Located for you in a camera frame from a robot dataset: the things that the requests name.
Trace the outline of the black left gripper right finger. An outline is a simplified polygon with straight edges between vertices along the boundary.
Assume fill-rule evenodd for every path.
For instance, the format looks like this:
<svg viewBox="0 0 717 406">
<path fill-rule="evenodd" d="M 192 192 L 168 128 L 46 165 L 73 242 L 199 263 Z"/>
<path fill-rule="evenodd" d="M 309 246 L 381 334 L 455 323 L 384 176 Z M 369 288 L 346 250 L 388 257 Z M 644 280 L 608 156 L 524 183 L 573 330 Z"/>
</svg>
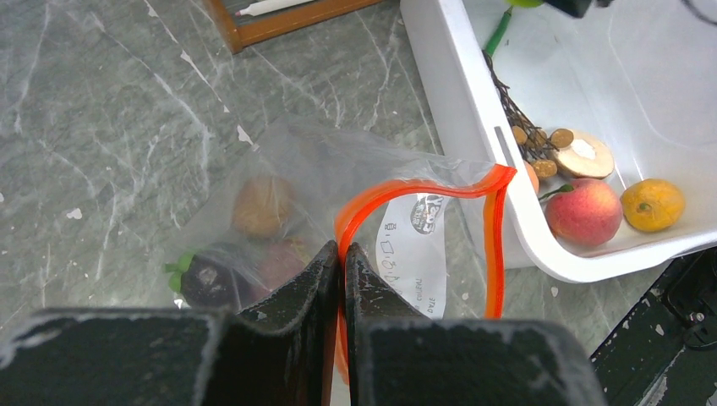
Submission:
<svg viewBox="0 0 717 406">
<path fill-rule="evenodd" d="M 583 348 L 560 325 L 432 320 L 377 275 L 359 244 L 345 277 L 354 405 L 605 404 Z"/>
</svg>

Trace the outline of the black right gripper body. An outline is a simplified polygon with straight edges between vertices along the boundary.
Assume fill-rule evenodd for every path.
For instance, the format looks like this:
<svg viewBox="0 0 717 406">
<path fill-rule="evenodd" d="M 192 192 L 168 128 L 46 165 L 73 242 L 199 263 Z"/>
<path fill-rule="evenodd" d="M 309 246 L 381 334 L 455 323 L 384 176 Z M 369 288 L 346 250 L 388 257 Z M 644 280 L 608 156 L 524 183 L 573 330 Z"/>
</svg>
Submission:
<svg viewBox="0 0 717 406">
<path fill-rule="evenodd" d="M 590 7 L 608 8 L 613 0 L 544 0 L 544 3 L 571 17 L 584 17 Z"/>
</svg>

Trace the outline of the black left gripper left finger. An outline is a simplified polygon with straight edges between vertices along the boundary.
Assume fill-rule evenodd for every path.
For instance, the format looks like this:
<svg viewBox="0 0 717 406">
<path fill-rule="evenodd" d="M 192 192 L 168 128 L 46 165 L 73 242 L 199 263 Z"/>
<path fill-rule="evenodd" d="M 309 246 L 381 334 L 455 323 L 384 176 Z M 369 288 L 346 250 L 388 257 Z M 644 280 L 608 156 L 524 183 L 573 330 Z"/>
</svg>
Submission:
<svg viewBox="0 0 717 406">
<path fill-rule="evenodd" d="M 327 405 L 337 244 L 259 303 L 226 310 L 57 308 L 1 346 L 4 405 Z"/>
</svg>

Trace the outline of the green starfruit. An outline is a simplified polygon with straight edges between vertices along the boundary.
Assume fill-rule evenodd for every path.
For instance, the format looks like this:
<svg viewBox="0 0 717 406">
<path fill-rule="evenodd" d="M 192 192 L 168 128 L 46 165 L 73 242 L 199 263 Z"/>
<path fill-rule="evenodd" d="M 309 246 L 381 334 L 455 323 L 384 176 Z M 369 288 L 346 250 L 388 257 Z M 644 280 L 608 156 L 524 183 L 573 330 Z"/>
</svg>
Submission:
<svg viewBox="0 0 717 406">
<path fill-rule="evenodd" d="M 537 8 L 544 3 L 543 0 L 506 0 L 513 7 Z"/>
</svg>

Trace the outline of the red grape bunch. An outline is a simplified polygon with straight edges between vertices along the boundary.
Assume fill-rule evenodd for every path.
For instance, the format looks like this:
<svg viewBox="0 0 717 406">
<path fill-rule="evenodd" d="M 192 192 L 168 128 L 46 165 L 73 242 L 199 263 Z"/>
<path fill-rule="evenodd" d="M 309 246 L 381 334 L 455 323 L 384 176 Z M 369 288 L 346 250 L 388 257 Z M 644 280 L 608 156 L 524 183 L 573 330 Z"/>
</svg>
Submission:
<svg viewBox="0 0 717 406">
<path fill-rule="evenodd" d="M 274 243 L 260 261 L 258 282 L 252 285 L 252 293 L 258 298 L 265 297 L 299 274 L 308 261 L 302 240 L 290 238 Z"/>
</svg>

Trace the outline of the dark purple mangosteen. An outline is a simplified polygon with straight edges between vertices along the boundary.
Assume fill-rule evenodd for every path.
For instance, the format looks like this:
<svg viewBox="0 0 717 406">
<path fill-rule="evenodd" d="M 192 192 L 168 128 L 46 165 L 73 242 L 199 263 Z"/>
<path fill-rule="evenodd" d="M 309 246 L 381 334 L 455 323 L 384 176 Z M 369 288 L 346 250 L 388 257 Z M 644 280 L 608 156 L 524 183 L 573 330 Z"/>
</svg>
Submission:
<svg viewBox="0 0 717 406">
<path fill-rule="evenodd" d="M 222 261 L 200 252 L 185 252 L 174 262 L 163 265 L 168 286 L 190 307 L 239 311 L 246 280 Z"/>
</svg>

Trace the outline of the clear zip top bag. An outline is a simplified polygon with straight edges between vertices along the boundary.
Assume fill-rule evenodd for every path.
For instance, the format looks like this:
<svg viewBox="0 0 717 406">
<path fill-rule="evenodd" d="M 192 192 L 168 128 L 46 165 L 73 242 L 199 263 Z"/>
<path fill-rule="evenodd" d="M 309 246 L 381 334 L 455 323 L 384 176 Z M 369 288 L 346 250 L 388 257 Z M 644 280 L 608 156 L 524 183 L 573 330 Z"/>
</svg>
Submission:
<svg viewBox="0 0 717 406">
<path fill-rule="evenodd" d="M 239 232 L 231 221 L 238 192 L 261 175 L 286 179 L 295 194 L 292 218 L 270 239 Z M 448 317 L 450 288 L 476 277 L 485 285 L 478 313 L 497 319 L 505 291 L 504 205 L 515 175 L 486 158 L 412 151 L 363 130 L 280 118 L 180 230 L 165 263 L 190 251 L 222 261 L 246 280 L 244 309 L 275 291 L 252 293 L 274 243 L 300 239 L 309 259 L 329 240 L 340 255 L 359 244 L 380 278 L 420 314 Z"/>
</svg>

